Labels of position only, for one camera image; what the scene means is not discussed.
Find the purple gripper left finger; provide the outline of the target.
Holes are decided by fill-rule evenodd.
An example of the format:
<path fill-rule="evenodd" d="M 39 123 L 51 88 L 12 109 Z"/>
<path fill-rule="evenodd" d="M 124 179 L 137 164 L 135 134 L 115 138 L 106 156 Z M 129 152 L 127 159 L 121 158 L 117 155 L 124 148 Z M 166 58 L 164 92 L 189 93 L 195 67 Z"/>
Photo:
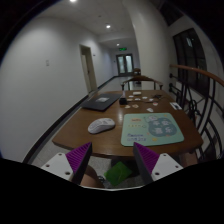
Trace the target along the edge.
<path fill-rule="evenodd" d="M 66 154 L 68 163 L 73 171 L 72 182 L 79 185 L 84 176 L 90 156 L 92 154 L 92 143 L 86 143 Z"/>

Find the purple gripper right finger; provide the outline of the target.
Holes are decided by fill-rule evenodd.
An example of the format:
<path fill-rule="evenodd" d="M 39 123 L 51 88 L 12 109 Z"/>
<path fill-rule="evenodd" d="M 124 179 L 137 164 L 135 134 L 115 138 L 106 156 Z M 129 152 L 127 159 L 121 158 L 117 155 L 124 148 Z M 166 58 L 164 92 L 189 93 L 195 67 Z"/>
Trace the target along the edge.
<path fill-rule="evenodd" d="M 133 145 L 133 153 L 143 182 L 152 183 L 151 174 L 160 155 L 137 142 Z"/>

